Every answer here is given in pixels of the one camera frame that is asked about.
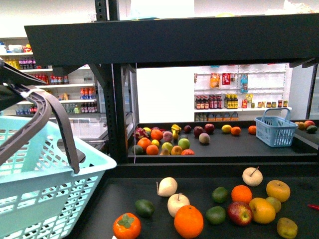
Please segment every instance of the black shelf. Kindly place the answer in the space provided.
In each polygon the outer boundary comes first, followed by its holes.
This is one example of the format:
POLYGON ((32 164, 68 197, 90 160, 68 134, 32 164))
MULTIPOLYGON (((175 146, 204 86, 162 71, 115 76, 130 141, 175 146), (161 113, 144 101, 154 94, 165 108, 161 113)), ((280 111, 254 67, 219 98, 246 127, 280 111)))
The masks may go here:
POLYGON ((36 25, 25 31, 41 65, 297 66, 314 65, 319 57, 318 13, 36 25))

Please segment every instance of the red apple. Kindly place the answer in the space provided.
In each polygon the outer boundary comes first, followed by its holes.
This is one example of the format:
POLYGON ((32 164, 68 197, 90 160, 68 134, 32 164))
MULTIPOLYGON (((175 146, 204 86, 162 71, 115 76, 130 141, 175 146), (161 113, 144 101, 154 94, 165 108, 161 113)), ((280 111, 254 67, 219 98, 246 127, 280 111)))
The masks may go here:
POLYGON ((185 131, 185 133, 190 133, 191 132, 191 126, 190 125, 186 125, 184 127, 184 131, 185 131))
POLYGON ((201 133, 204 133, 203 127, 196 126, 196 127, 194 128, 194 135, 195 135, 195 137, 198 138, 201 133))
POLYGON ((206 132, 207 134, 213 133, 214 130, 215 130, 215 126, 214 126, 212 123, 207 123, 207 124, 205 125, 205 132, 206 132))
POLYGON ((253 219, 253 211, 243 202, 233 202, 228 206, 227 214, 230 220, 239 226, 246 226, 253 219))

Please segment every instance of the basket handle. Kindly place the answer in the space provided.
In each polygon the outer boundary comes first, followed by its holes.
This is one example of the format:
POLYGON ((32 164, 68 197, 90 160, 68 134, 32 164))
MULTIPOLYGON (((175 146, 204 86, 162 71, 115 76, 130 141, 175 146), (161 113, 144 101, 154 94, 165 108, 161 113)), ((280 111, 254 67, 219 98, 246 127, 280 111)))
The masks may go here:
POLYGON ((267 109, 267 110, 265 110, 265 112, 264 112, 264 114, 263 114, 263 116, 262 116, 262 118, 261 118, 261 121, 262 122, 264 122, 265 121, 265 116, 266 116, 266 112, 267 111, 278 111, 278 110, 287 110, 287 114, 286 114, 286 117, 285 117, 285 122, 290 122, 290 109, 288 109, 288 108, 275 108, 275 109, 272 109, 272 108, 270 108, 270 109, 267 109))

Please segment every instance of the yellow lemon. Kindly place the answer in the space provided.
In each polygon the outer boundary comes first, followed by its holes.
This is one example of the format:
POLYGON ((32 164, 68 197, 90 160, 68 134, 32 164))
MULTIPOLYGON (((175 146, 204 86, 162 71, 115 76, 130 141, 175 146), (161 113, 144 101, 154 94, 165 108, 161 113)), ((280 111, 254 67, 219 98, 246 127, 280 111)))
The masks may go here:
POLYGON ((160 142, 158 140, 156 140, 156 139, 153 139, 151 144, 156 145, 157 147, 160 146, 160 142))
POLYGON ((223 133, 230 133, 231 126, 229 124, 226 124, 221 128, 221 131, 223 131, 223 133))

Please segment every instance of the orange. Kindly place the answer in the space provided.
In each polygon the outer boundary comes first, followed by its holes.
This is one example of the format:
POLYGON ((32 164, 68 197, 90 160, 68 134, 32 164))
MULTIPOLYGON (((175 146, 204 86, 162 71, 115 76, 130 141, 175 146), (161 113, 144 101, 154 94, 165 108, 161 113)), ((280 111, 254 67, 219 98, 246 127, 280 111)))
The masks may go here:
POLYGON ((237 126, 236 127, 232 127, 230 132, 231 132, 232 135, 239 135, 240 132, 241 132, 241 129, 240 129, 240 127, 237 127, 237 126))
POLYGON ((146 154, 147 155, 158 155, 159 148, 156 145, 150 145, 146 148, 146 154))
POLYGON ((256 128, 255 125, 249 126, 248 132, 249 132, 250 134, 255 135, 255 134, 256 134, 256 129, 257 129, 257 128, 256 128))
POLYGON ((253 198, 253 193, 245 185, 238 185, 231 191, 231 199, 233 202, 244 202, 249 204, 253 198))
POLYGON ((143 151, 146 152, 146 149, 148 146, 150 146, 152 144, 152 142, 148 139, 148 138, 141 138, 138 141, 138 145, 141 146, 143 148, 143 151))
POLYGON ((192 239, 203 231, 204 217, 196 207, 185 205, 177 211, 174 226, 183 238, 192 239))
POLYGON ((159 129, 153 129, 151 131, 151 138, 152 139, 156 139, 158 141, 161 141, 161 139, 163 138, 163 133, 162 131, 160 131, 159 129))
POLYGON ((113 223, 113 232, 117 239, 136 239, 141 230, 141 221, 132 213, 119 216, 113 223))
POLYGON ((276 217, 275 208, 264 198, 254 198, 249 207, 253 211, 253 220, 257 223, 268 224, 276 217))

